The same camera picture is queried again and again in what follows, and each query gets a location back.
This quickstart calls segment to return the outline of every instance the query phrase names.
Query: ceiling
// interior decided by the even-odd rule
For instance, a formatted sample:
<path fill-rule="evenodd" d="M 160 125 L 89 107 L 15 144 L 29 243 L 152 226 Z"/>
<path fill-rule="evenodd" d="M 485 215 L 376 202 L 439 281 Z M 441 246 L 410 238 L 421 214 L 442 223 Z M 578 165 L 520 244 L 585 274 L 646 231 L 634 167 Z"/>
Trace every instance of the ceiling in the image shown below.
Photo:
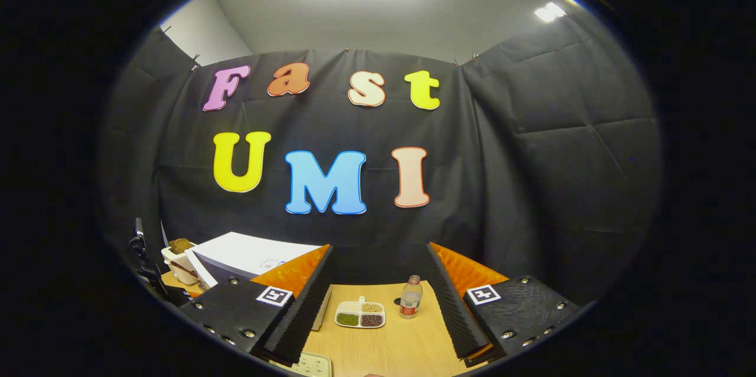
<path fill-rule="evenodd" d="M 309 48 L 400 52 L 460 64 L 545 24 L 565 0 L 217 0 L 255 53 Z"/>

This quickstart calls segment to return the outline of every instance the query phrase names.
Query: ceiling light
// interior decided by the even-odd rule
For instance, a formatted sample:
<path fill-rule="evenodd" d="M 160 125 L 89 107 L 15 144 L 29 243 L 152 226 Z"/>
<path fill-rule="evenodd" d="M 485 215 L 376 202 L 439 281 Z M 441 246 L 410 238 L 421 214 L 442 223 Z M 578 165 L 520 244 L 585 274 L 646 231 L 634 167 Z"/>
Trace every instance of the ceiling light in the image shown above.
<path fill-rule="evenodd" d="M 545 22 L 551 22 L 557 19 L 557 17 L 564 17 L 567 15 L 567 13 L 554 2 L 549 2 L 545 7 L 536 9 L 535 14 Z"/>

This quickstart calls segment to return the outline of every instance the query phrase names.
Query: blue letter m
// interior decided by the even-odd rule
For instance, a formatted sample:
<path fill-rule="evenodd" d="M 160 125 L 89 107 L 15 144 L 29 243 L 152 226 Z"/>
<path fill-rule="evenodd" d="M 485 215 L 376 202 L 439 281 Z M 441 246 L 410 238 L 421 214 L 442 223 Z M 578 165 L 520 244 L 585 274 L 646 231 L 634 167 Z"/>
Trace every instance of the blue letter m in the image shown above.
<path fill-rule="evenodd" d="M 334 191 L 337 194 L 331 208 L 333 213 L 359 215 L 367 210 L 360 197 L 360 168 L 365 154 L 343 151 L 333 161 L 328 175 L 323 175 L 310 151 L 291 151 L 286 154 L 286 162 L 291 165 L 291 202 L 286 205 L 287 212 L 310 213 L 312 207 L 305 198 L 305 189 L 321 213 L 328 208 Z"/>

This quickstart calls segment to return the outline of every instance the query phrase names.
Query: plastic bottle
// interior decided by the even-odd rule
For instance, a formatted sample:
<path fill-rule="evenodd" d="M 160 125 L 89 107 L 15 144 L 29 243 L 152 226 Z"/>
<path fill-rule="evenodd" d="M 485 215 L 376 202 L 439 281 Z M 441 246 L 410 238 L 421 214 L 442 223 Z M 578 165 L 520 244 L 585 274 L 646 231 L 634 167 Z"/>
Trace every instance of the plastic bottle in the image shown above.
<path fill-rule="evenodd" d="M 417 275 L 412 275 L 407 285 L 405 285 L 405 289 L 402 291 L 402 301 L 399 303 L 400 317 L 407 320 L 416 317 L 418 315 L 418 307 L 421 304 L 421 297 L 423 297 L 421 278 Z"/>

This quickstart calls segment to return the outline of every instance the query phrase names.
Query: tabletop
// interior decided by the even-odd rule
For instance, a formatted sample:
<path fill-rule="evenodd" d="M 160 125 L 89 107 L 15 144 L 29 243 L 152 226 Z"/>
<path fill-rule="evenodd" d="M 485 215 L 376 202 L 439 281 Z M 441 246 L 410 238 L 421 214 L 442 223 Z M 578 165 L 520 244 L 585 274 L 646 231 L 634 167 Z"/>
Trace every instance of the tabletop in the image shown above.
<path fill-rule="evenodd" d="M 183 285 L 170 272 L 163 274 L 167 285 L 200 293 L 197 285 Z M 323 323 L 311 331 L 303 351 L 317 353 L 331 360 L 333 377 L 363 377 L 367 374 L 398 377 L 444 377 L 480 368 L 470 368 L 457 359 L 438 307 L 433 288 L 422 281 L 423 300 L 418 315 L 405 320 L 399 315 L 394 299 L 402 294 L 405 283 L 386 285 L 332 285 Z M 376 329 L 352 329 L 333 321 L 338 304 L 343 301 L 383 304 L 386 323 Z"/>

